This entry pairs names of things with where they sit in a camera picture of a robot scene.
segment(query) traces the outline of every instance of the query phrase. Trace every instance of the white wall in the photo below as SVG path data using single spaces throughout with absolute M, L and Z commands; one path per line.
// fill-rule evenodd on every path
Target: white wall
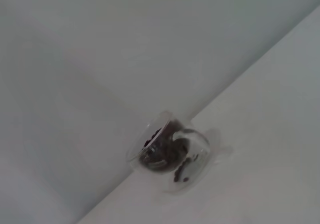
M 320 0 L 7 0 L 150 118 L 192 115 Z
M 74 223 L 129 173 L 142 122 L 3 6 L 0 36 L 0 223 Z
M 192 116 L 320 0 L 2 1 L 32 28 L 1 10 L 0 210 L 63 224 L 126 176 L 138 117 Z

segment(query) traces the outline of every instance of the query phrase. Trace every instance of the wall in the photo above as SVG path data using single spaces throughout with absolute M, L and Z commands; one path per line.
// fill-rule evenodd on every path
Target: wall
M 149 119 L 192 116 L 320 0 L 7 0 Z
M 74 223 L 128 175 L 142 121 L 3 6 L 0 34 L 0 223 Z

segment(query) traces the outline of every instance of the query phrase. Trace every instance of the transparent container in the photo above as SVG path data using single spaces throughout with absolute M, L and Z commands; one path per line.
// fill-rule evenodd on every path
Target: transparent container
M 205 136 L 165 111 L 147 125 L 126 159 L 134 170 L 153 175 L 163 191 L 175 192 L 196 179 L 209 155 Z

